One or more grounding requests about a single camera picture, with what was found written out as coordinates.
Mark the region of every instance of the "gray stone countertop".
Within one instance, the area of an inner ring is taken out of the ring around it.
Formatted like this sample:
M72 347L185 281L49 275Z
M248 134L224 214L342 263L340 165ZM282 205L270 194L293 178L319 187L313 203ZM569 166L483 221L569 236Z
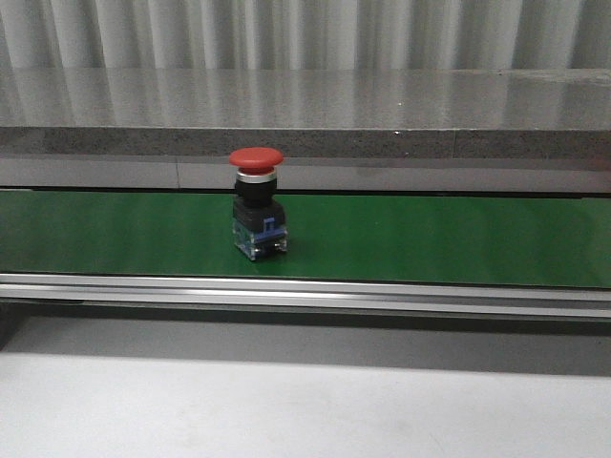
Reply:
M611 72L0 73L0 154L611 157Z

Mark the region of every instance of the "red button cap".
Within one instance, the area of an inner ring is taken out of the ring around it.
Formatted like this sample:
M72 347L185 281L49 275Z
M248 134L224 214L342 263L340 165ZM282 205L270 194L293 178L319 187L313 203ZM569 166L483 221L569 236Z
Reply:
M229 162L249 175L267 174L274 170L274 165L280 164L283 160L280 151L264 146L240 148L229 155Z

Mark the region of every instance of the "white corrugated wall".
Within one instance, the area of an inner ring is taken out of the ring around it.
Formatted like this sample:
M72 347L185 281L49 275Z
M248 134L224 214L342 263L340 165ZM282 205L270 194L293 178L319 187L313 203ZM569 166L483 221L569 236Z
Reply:
M611 68L611 0L0 0L0 66Z

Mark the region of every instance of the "transparent switch base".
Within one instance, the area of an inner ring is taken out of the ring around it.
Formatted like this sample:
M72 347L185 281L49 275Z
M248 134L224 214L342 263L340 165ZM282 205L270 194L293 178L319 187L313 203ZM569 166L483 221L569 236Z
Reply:
M286 227L278 225L272 230L254 233L246 229L239 221L233 220L233 239L250 260L266 258L275 253L286 253Z

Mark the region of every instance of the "metal frame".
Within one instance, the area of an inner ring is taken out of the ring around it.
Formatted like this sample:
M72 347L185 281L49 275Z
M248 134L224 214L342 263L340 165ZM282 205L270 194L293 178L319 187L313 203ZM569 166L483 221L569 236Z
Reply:
M611 290L245 278L0 274L0 300L224 304L611 319Z

